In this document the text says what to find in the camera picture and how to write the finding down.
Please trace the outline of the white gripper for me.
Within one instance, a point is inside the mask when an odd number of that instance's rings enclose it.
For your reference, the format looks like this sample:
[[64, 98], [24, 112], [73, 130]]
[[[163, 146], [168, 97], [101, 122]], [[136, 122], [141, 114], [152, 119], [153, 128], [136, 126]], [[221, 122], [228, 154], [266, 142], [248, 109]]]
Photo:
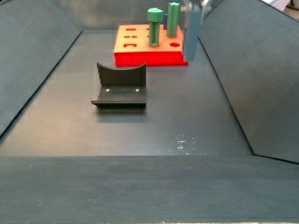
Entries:
[[181, 12], [191, 11], [199, 7], [203, 11], [211, 11], [212, 0], [181, 0]]

